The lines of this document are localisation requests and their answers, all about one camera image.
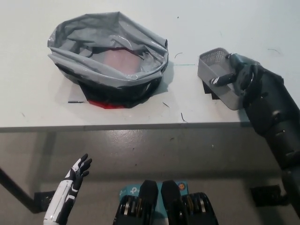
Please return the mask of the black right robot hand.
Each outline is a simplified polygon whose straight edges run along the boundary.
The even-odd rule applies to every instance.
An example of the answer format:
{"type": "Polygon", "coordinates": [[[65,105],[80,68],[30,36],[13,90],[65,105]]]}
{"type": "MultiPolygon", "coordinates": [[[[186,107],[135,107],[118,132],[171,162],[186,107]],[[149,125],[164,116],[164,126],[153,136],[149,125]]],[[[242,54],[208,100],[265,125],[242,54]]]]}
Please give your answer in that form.
{"type": "Polygon", "coordinates": [[[210,85],[223,87],[232,84],[234,92],[238,96],[244,95],[255,76],[254,74],[257,72],[257,67],[260,67],[261,64],[256,60],[237,53],[227,54],[225,61],[230,64],[232,72],[210,79],[210,85]]]}

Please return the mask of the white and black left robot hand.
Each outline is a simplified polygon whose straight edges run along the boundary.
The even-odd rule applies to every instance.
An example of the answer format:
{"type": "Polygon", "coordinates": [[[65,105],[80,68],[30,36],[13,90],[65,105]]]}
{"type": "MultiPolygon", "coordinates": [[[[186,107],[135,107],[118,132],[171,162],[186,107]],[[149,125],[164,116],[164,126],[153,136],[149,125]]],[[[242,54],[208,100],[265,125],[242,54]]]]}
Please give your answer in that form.
{"type": "Polygon", "coordinates": [[[92,159],[88,154],[79,158],[59,183],[45,213],[44,225],[65,225],[73,208],[83,178],[89,174],[92,159]]]}

